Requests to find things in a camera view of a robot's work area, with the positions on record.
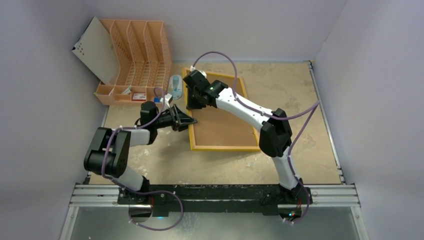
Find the orange plastic desk organizer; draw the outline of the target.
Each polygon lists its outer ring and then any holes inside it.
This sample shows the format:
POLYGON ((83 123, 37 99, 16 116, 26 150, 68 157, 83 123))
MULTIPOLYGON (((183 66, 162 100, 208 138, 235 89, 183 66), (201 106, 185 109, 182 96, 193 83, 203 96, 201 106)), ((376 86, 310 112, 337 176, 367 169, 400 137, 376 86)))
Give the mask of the orange plastic desk organizer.
POLYGON ((119 64, 115 84, 100 83, 94 95, 105 106, 138 106, 168 92, 172 54, 163 21, 101 19, 109 32, 119 64), (121 93, 132 87, 131 95, 121 93), (146 101, 132 101, 146 93, 146 101))

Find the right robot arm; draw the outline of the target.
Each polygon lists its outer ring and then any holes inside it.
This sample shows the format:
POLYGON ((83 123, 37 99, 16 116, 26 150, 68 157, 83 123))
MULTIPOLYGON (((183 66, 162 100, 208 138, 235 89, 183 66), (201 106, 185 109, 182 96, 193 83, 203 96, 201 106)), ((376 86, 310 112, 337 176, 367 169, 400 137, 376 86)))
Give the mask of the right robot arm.
POLYGON ((183 76, 183 81, 187 90, 186 109, 191 113, 215 108, 238 117, 256 130, 259 149, 272 159, 276 168, 282 200, 288 204, 298 200, 304 187, 291 160, 293 131, 286 112, 262 107, 221 80, 210 82, 204 72, 195 68, 183 76))

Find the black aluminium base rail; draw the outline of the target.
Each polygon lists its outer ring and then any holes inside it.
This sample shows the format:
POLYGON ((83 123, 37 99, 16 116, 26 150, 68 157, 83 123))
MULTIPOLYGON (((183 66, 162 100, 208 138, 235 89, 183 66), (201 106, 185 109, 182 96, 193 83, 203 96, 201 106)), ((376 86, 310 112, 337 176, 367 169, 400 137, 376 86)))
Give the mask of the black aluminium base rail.
POLYGON ((279 184, 144 184, 140 190, 116 185, 77 184, 72 207, 123 207, 170 213, 259 213, 296 220, 311 208, 358 207, 354 185, 306 185, 284 190, 279 184))

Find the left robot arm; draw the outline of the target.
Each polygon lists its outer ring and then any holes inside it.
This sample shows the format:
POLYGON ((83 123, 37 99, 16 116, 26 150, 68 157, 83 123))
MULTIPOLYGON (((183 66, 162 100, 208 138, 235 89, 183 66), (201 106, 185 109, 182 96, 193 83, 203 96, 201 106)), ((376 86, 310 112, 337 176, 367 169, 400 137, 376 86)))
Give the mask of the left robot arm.
POLYGON ((146 177, 128 165, 130 148, 153 144, 159 129, 171 128, 182 132, 197 122, 175 104, 159 109, 152 101, 144 102, 134 126, 97 128, 83 160, 84 169, 122 187, 132 201, 142 205, 156 191, 150 191, 146 177))

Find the white perforated paper sheet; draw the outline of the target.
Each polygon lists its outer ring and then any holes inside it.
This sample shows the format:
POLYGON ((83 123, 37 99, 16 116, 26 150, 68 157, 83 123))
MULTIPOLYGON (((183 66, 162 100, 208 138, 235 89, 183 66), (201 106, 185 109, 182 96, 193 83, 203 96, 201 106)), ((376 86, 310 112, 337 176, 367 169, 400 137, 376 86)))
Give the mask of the white perforated paper sheet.
POLYGON ((111 36, 100 20, 94 16, 71 52, 78 57, 105 85, 115 84, 119 75, 119 62, 111 36))

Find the red white small box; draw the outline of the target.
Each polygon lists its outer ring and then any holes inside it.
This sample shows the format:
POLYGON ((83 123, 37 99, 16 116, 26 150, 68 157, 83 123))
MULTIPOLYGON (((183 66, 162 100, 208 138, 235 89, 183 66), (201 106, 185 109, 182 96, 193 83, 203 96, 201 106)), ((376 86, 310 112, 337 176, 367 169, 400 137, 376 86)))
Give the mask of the red white small box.
POLYGON ((141 92, 135 92, 132 94, 132 101, 146 101, 147 100, 147 94, 141 93, 141 92))

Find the green white pen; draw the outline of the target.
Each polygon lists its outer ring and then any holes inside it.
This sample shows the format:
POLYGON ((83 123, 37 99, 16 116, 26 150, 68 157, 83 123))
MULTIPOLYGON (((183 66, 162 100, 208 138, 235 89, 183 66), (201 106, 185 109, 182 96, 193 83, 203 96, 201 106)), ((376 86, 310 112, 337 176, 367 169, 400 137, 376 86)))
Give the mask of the green white pen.
POLYGON ((122 93, 121 93, 121 95, 124 95, 124 96, 130 96, 132 94, 132 87, 131 86, 129 86, 129 87, 127 87, 122 93))

